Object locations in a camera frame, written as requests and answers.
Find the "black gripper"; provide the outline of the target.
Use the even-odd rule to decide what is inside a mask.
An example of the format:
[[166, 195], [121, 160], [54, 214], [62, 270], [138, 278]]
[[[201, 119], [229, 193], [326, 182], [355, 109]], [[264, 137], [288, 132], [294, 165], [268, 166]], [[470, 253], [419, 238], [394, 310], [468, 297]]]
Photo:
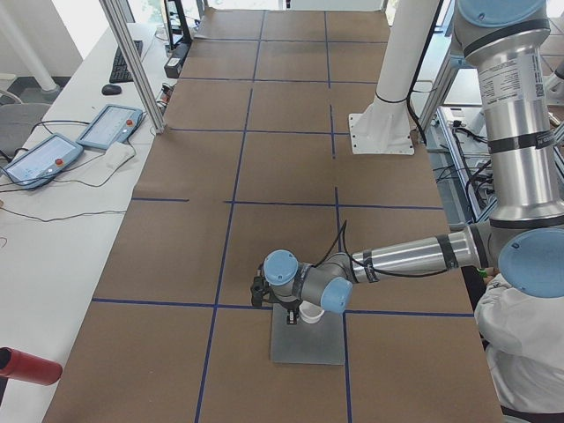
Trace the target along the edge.
[[295, 325], [299, 319], [301, 300], [281, 301], [279, 305], [286, 310], [286, 324]]

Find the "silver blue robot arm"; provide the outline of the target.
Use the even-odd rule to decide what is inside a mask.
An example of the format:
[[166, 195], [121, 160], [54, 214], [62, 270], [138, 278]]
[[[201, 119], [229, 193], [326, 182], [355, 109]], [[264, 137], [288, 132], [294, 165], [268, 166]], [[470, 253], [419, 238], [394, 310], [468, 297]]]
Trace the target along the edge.
[[563, 202], [539, 49], [550, 32], [543, 1], [460, 1], [452, 42], [479, 74], [497, 205], [486, 223], [389, 247], [329, 253], [301, 263], [271, 252], [251, 303], [279, 304], [296, 323], [301, 303], [341, 314], [353, 285], [388, 276], [424, 278], [464, 266], [496, 267], [518, 291], [563, 294]]

